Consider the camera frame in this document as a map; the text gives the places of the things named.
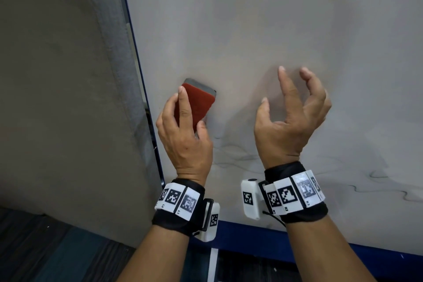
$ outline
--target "skin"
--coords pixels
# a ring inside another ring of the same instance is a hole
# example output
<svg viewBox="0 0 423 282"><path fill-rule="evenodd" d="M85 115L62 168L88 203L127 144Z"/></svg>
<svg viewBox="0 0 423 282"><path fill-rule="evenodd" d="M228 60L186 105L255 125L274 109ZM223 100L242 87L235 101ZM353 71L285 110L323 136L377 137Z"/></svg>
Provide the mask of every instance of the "skin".
<svg viewBox="0 0 423 282"><path fill-rule="evenodd" d="M257 110L254 137L266 169L298 161L314 130L325 120L332 104L320 80L303 67L300 77L310 96L303 104L298 89L283 67L278 69L286 119L272 122L267 98ZM179 101L179 127L173 112ZM156 126L178 178L205 185L213 161L213 143L204 122L193 131L193 119L184 87L168 99ZM287 224L286 229L304 282L375 281L327 215L316 222ZM118 282L179 281L188 237L153 225L118 278Z"/></svg>

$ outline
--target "person's left hand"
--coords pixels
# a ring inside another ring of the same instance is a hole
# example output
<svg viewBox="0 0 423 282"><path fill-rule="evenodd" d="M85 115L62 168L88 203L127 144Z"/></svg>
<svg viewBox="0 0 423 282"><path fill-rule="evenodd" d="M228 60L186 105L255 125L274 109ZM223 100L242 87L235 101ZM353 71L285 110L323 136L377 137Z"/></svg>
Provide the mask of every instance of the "person's left hand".
<svg viewBox="0 0 423 282"><path fill-rule="evenodd" d="M179 127L174 112L179 100ZM176 169L178 178L193 180L204 186L213 162L213 142L206 124L199 121L197 135L193 130L193 115L188 94L183 86L169 98L156 121L159 137Z"/></svg>

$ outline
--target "whiteboard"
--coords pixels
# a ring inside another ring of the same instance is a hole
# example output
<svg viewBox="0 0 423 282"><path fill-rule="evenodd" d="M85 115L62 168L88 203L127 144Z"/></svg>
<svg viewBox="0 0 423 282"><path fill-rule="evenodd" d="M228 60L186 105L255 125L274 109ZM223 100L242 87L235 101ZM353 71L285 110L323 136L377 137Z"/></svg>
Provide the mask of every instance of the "whiteboard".
<svg viewBox="0 0 423 282"><path fill-rule="evenodd" d="M253 124L261 98L283 118L276 67L307 66L333 108L303 151L347 240L423 254L421 0L127 0L151 115L190 77L217 91L207 125L206 194L221 220L242 211L240 182L264 178ZM158 144L167 181L176 176Z"/></svg>

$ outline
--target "hand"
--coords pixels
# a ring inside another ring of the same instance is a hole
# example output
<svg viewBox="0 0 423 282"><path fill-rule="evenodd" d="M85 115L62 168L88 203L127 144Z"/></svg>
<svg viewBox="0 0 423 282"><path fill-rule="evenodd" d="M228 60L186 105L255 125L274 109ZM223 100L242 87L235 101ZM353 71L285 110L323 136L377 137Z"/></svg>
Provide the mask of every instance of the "hand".
<svg viewBox="0 0 423 282"><path fill-rule="evenodd" d="M257 110L254 137L258 155L265 169L299 160L302 149L310 136L325 120L332 103L314 73L303 67L299 71L301 79L307 83L310 96L304 106L298 89L280 66L278 78L285 100L286 119L284 122L270 120L270 107L267 98Z"/></svg>
<svg viewBox="0 0 423 282"><path fill-rule="evenodd" d="M174 112L179 100L179 127ZM188 94L183 86L169 98L156 121L159 137L176 169L178 178L193 180L204 186L213 162L213 142L206 124L199 121L197 135L193 130L193 115Z"/></svg>

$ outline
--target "wrist strap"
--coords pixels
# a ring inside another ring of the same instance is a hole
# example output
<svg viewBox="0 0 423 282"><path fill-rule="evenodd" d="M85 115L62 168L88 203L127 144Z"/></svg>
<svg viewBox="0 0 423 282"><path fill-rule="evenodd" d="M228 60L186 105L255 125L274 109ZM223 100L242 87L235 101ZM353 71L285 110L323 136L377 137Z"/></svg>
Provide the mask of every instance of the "wrist strap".
<svg viewBox="0 0 423 282"><path fill-rule="evenodd" d="M275 166L264 171L268 185L260 186L269 212L285 223L314 222L328 209L325 196L312 171L299 162Z"/></svg>
<svg viewBox="0 0 423 282"><path fill-rule="evenodd" d="M168 183L154 207L153 225L192 236L203 226L205 191L191 180L177 178Z"/></svg>

